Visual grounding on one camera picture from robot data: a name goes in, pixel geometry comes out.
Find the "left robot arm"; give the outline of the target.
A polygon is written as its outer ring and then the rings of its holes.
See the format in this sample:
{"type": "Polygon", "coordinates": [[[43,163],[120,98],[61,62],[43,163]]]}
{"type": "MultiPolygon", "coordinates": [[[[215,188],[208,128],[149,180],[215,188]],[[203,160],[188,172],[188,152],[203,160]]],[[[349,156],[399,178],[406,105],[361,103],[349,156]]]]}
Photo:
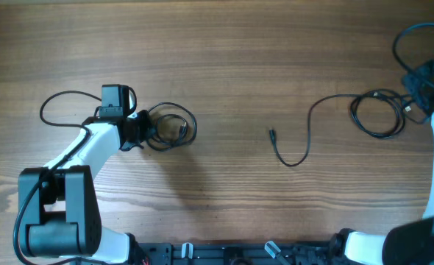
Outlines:
{"type": "Polygon", "coordinates": [[[103,85],[99,101],[61,155],[19,175],[13,248],[23,264],[33,258],[52,258],[56,264],[150,262],[132,234],[102,225],[93,184],[111,156],[147,139],[149,114],[136,110],[137,96],[127,85],[103,85]]]}

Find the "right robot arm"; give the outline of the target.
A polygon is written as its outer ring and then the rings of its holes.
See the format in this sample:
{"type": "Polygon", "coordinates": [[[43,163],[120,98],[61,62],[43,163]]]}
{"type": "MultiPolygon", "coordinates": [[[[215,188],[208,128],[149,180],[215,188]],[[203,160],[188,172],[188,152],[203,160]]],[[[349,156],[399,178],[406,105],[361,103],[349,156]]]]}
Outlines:
{"type": "MultiPolygon", "coordinates": [[[[394,58],[406,70],[402,84],[413,103],[424,112],[424,122],[430,124],[434,143],[434,59],[411,68],[397,54],[402,37],[415,30],[411,26],[394,39],[394,58]]],[[[385,236],[343,229],[327,246],[329,262],[352,264],[434,264],[434,155],[430,193],[421,218],[393,228],[385,236]]]]}

